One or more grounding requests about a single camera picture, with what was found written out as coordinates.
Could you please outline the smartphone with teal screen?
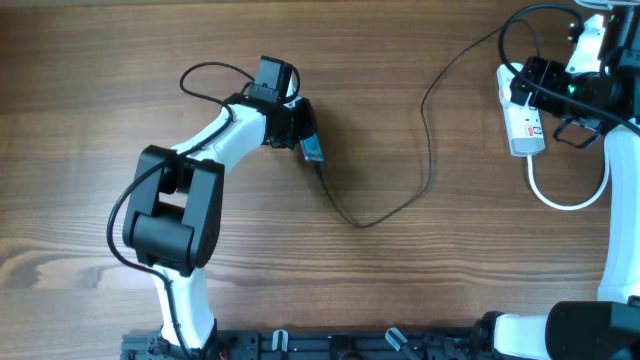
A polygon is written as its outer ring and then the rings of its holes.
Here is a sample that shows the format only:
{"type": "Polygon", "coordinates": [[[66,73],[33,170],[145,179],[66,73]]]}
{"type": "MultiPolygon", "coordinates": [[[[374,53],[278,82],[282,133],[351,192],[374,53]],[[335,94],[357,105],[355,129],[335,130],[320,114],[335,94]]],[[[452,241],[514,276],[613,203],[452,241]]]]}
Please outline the smartphone with teal screen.
{"type": "Polygon", "coordinates": [[[322,147],[317,134],[300,142],[302,154],[306,162],[323,163],[325,161],[322,147]]]}

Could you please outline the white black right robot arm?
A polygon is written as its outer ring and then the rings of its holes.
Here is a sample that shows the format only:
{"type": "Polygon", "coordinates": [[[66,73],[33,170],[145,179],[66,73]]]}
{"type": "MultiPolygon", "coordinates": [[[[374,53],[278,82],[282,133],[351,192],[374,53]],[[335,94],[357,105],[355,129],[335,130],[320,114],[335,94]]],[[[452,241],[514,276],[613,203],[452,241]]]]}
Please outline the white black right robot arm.
{"type": "Polygon", "coordinates": [[[472,353],[518,359],[636,359],[639,356],[639,4],[587,1],[596,15],[553,3],[515,12],[498,32],[497,70],[510,152],[527,162],[529,186],[547,206],[536,184],[534,157],[546,142],[540,115],[559,119],[556,141],[569,126],[591,132],[584,149],[603,143],[598,194],[611,191],[608,253],[597,297],[562,301],[548,314],[488,313],[471,332],[472,353]],[[574,18],[567,63],[531,56],[513,63],[505,38],[529,13],[563,12],[574,18]]]}

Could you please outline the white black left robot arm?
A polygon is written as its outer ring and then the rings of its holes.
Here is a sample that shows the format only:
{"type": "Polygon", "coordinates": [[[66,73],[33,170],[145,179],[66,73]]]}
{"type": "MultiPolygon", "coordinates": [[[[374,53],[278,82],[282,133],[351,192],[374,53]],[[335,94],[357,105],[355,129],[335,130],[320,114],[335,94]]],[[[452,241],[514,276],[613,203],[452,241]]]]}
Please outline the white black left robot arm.
{"type": "Polygon", "coordinates": [[[140,154],[134,180],[116,202],[127,208],[122,239],[136,255],[122,263],[154,280],[162,353],[197,359],[216,342],[204,267],[218,242],[226,175],[261,146],[293,149],[315,133],[308,99],[270,102],[235,93],[191,139],[140,154]]]}

